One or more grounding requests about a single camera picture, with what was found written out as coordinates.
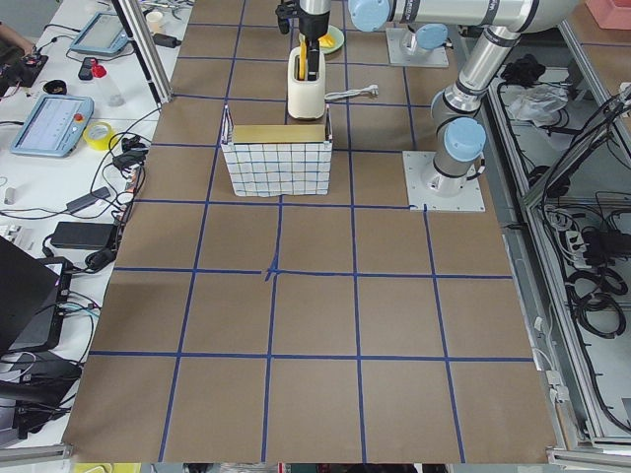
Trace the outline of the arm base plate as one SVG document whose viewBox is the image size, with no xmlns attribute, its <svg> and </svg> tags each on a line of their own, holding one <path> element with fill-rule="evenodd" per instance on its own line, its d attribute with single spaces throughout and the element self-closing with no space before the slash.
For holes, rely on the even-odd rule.
<svg viewBox="0 0 631 473">
<path fill-rule="evenodd" d="M 389 63 L 401 67 L 447 68 L 445 44 L 448 28 L 444 24 L 426 24 L 416 30 L 386 29 Z"/>
<path fill-rule="evenodd" d="M 486 210 L 474 164 L 465 176 L 451 178 L 434 168 L 434 152 L 404 151 L 408 207 L 412 211 L 480 213 Z"/>
</svg>

